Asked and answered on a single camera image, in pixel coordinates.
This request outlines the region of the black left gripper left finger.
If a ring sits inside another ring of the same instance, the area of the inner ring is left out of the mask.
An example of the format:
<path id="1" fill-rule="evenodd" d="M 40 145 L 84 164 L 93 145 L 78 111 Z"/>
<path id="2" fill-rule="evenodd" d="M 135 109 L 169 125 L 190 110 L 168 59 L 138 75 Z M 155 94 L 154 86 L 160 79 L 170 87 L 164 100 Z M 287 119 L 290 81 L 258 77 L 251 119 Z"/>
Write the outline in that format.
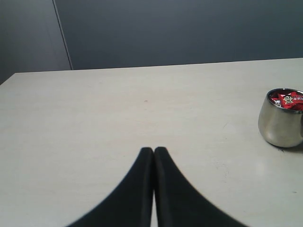
<path id="1" fill-rule="evenodd" d="M 154 183 L 154 153 L 142 148 L 120 184 L 71 227 L 149 227 Z"/>

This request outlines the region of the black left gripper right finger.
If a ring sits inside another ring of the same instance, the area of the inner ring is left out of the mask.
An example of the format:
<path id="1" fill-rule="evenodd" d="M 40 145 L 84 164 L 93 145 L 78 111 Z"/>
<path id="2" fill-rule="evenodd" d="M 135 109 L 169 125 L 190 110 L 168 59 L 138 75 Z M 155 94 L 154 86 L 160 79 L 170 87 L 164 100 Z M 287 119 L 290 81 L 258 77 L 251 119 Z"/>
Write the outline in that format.
<path id="1" fill-rule="evenodd" d="M 243 227 L 202 196 L 180 172 L 168 150 L 154 151 L 155 201 L 160 227 Z"/>

